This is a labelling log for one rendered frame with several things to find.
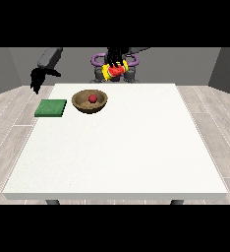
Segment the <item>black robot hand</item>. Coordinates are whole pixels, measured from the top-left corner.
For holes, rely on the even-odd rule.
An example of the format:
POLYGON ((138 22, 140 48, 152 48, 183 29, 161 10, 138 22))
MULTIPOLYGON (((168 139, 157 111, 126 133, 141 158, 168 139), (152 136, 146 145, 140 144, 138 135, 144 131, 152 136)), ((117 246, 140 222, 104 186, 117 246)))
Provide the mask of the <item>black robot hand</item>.
POLYGON ((54 69, 47 69, 47 68, 35 68, 31 71, 30 77, 31 77, 31 83, 30 86, 33 88, 33 91, 38 94, 41 85, 45 81, 45 77, 47 75, 60 77, 61 74, 54 69))
POLYGON ((128 47, 118 47, 118 46, 111 46, 108 48, 106 59, 107 63, 110 67, 118 67, 118 63, 123 65, 123 58, 122 56, 129 52, 128 47))

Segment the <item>yellow cup with melon print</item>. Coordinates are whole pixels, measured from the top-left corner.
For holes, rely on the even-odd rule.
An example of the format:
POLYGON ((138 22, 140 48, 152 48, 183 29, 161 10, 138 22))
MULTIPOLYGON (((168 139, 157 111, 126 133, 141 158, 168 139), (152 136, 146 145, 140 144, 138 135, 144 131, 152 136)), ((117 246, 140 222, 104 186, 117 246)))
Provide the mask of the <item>yellow cup with melon print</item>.
POLYGON ((128 71, 129 66, 126 60, 124 60, 123 63, 118 62, 117 66, 106 64, 101 67, 101 73, 106 81, 119 77, 128 71))

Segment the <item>green square pad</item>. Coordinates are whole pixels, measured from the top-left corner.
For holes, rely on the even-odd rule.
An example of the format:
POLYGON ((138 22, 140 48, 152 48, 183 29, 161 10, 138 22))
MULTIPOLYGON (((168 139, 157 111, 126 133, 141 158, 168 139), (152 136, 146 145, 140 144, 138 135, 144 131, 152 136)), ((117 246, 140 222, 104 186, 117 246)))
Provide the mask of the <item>green square pad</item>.
POLYGON ((35 117, 61 117, 67 101, 65 99, 43 99, 35 113, 35 117))

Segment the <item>brown wooden bowl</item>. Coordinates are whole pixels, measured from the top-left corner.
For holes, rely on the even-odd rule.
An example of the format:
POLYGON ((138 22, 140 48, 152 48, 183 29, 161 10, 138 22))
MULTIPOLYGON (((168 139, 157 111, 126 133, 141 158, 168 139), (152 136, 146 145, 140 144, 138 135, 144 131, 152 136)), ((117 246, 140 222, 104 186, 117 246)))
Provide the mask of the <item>brown wooden bowl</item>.
POLYGON ((93 114, 100 111, 106 104, 108 96, 100 90, 82 90, 72 96, 73 106, 80 112, 86 114, 93 114), (88 97, 96 95, 96 103, 90 103, 88 97))

